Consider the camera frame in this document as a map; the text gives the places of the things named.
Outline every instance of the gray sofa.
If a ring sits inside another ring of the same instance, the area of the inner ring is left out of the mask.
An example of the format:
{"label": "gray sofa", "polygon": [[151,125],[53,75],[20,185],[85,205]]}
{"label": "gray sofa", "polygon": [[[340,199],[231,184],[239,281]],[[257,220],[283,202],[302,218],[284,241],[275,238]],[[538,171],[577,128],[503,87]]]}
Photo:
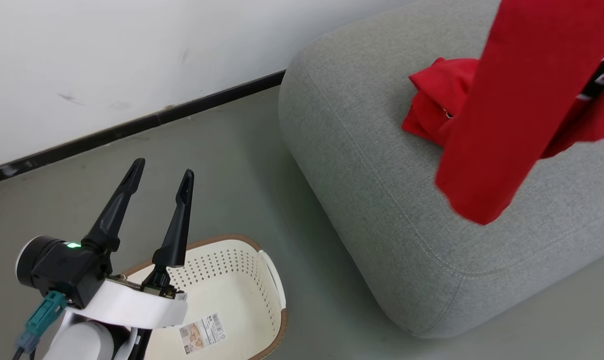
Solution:
{"label": "gray sofa", "polygon": [[604,255],[603,146],[538,162],[482,227],[434,186],[440,148],[400,129],[408,75],[479,57],[498,4],[420,0],[352,23],[281,86],[286,143],[382,309],[416,337],[458,335]]}

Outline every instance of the upholstery seam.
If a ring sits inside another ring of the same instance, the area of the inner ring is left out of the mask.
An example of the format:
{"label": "upholstery seam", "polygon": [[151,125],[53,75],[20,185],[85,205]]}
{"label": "upholstery seam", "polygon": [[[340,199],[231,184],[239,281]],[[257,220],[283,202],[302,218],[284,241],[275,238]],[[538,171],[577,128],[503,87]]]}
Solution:
{"label": "upholstery seam", "polygon": [[413,335],[416,337],[421,337],[423,335],[426,335],[430,332],[432,332],[438,325],[440,325],[440,323],[442,322],[442,320],[444,319],[444,317],[446,316],[446,314],[449,312],[449,309],[451,309],[451,306],[453,305],[453,301],[455,301],[456,297],[458,297],[458,292],[460,291],[460,287],[462,287],[462,282],[464,281],[464,279],[466,279],[465,277],[460,278],[460,281],[457,283],[457,287],[455,288],[455,292],[453,292],[453,296],[451,297],[451,300],[448,302],[448,305],[446,305],[446,308],[444,308],[444,310],[442,310],[442,312],[439,314],[439,316],[433,320],[433,322],[426,326],[426,328],[420,332],[416,332]]}
{"label": "upholstery seam", "polygon": [[[304,55],[307,52],[307,49],[308,49],[308,47],[305,48],[300,53],[300,57],[304,57]],[[306,73],[306,76],[308,77],[308,79],[310,80],[311,84],[313,85],[313,88],[315,88],[315,90],[318,92],[318,94],[320,94],[322,96],[322,100],[324,101],[324,103],[326,105],[328,105],[329,102],[327,100],[327,97],[318,88],[318,85],[316,85],[316,82],[313,79],[313,77],[311,76],[311,74],[309,73],[309,70],[307,69],[307,67],[304,64],[302,64],[301,67],[302,67],[302,69],[304,69],[304,72]],[[402,210],[402,208],[400,207],[400,205],[398,205],[398,202],[396,201],[396,199],[393,198],[393,196],[391,196],[391,193],[389,192],[389,189],[384,185],[384,183],[382,183],[382,180],[380,180],[380,175],[378,174],[377,170],[373,167],[373,165],[371,164],[371,161],[368,159],[368,157],[366,157],[364,155],[364,152],[362,151],[362,149],[360,148],[360,146],[357,144],[357,142],[354,141],[353,136],[351,135],[351,133],[349,132],[349,130],[346,128],[346,126],[342,122],[341,117],[338,116],[338,114],[336,114],[336,111],[331,106],[327,106],[327,108],[329,109],[330,112],[332,112],[332,114],[336,117],[336,119],[338,119],[338,122],[340,123],[340,127],[342,128],[342,130],[344,131],[344,133],[348,136],[348,139],[350,140],[350,143],[356,148],[356,150],[357,150],[357,157],[359,157],[360,162],[368,164],[368,166],[365,166],[365,167],[368,168],[367,170],[369,170],[372,173],[373,178],[374,178],[375,183],[377,184],[377,186],[380,189],[382,189],[382,191],[384,192],[384,195],[391,200],[391,202],[393,203],[393,205],[394,205],[395,209],[398,211],[398,213],[400,213],[402,215],[402,217],[405,219],[405,221],[407,221],[407,224],[408,224],[407,228],[408,228],[408,230],[411,231],[413,235],[415,235],[415,237],[416,237],[416,239],[418,241],[418,244],[420,244],[420,247],[422,248],[422,250],[431,258],[431,260],[433,260],[433,262],[435,262],[435,264],[437,264],[438,266],[440,266],[442,269],[444,269],[446,272],[448,272],[450,274],[453,274],[455,276],[459,276],[461,278],[467,278],[467,279],[482,279],[482,278],[488,278],[489,276],[496,275],[496,273],[485,275],[485,276],[476,276],[476,275],[486,274],[488,272],[495,272],[495,271],[508,271],[508,270],[510,270],[510,266],[511,265],[516,264],[518,262],[526,262],[526,260],[532,259],[533,257],[535,257],[538,254],[536,252],[545,253],[549,249],[553,248],[553,246],[555,246],[555,244],[558,243],[558,241],[560,239],[562,239],[563,237],[565,237],[566,234],[573,232],[577,228],[580,228],[579,226],[575,226],[575,227],[571,228],[570,230],[564,231],[562,234],[556,236],[553,240],[551,240],[548,243],[546,243],[545,246],[540,246],[540,247],[536,248],[535,250],[531,251],[531,253],[530,253],[529,256],[519,257],[519,258],[517,258],[515,260],[512,260],[510,262],[507,262],[506,264],[502,264],[502,265],[497,266],[497,267],[492,268],[492,269],[487,269],[487,270],[483,270],[483,271],[466,271],[464,269],[456,268],[454,265],[449,264],[448,262],[446,262],[446,260],[442,259],[436,253],[436,251],[434,251],[429,246],[429,244],[426,241],[424,241],[424,239],[420,235],[420,232],[417,230],[416,226],[414,226],[414,224],[412,223],[411,219],[408,218],[407,214],[405,214],[405,212]],[[599,220],[602,220],[602,219],[604,219],[604,216],[600,216],[598,218],[590,219],[589,221],[586,221],[585,224],[589,224],[589,223],[592,223],[594,221],[599,221]]]}

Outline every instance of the red sleeve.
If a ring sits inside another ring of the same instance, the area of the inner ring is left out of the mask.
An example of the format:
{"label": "red sleeve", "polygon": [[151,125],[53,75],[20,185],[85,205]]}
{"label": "red sleeve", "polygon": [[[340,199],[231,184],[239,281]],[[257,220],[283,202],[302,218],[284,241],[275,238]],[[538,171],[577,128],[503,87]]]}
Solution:
{"label": "red sleeve", "polygon": [[451,207],[494,221],[604,57],[604,0],[503,0],[436,184]]}

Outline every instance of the teal connector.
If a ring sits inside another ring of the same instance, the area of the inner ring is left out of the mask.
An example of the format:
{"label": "teal connector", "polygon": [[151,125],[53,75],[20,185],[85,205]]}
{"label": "teal connector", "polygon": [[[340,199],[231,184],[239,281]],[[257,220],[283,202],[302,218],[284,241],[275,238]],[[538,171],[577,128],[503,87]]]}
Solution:
{"label": "teal connector", "polygon": [[49,292],[28,321],[24,324],[26,332],[41,338],[67,307],[67,298],[62,292]]}

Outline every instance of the white wall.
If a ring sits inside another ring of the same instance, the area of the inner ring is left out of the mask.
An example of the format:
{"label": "white wall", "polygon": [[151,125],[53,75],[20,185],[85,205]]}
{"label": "white wall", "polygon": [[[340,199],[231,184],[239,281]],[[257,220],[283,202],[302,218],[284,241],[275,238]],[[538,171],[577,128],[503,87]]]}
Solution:
{"label": "white wall", "polygon": [[402,2],[0,0],[0,165],[281,71]]}

